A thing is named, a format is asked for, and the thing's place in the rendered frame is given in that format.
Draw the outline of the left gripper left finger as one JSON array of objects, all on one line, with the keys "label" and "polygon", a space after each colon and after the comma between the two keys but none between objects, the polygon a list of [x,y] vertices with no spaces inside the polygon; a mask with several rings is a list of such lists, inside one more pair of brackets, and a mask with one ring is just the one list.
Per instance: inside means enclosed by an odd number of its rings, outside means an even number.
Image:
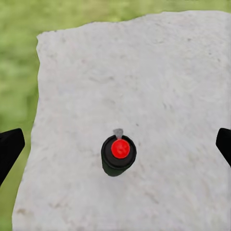
[{"label": "left gripper left finger", "polygon": [[0,133],[0,186],[24,149],[25,139],[21,128]]}]

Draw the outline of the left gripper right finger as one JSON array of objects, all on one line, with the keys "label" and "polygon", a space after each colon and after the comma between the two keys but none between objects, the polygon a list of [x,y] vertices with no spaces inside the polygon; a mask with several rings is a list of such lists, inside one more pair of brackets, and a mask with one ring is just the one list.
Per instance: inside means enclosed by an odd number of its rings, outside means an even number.
[{"label": "left gripper right finger", "polygon": [[231,129],[219,129],[216,140],[216,146],[231,166]]}]

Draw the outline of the insectifuge atomizer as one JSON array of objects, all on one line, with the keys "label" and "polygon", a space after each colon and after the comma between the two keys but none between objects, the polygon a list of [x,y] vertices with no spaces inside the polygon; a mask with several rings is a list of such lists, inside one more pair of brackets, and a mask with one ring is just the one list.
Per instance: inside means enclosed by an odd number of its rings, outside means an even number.
[{"label": "insectifuge atomizer", "polygon": [[117,177],[133,164],[137,152],[132,140],[122,135],[122,128],[113,132],[115,135],[105,140],[101,149],[102,168],[109,176]]}]

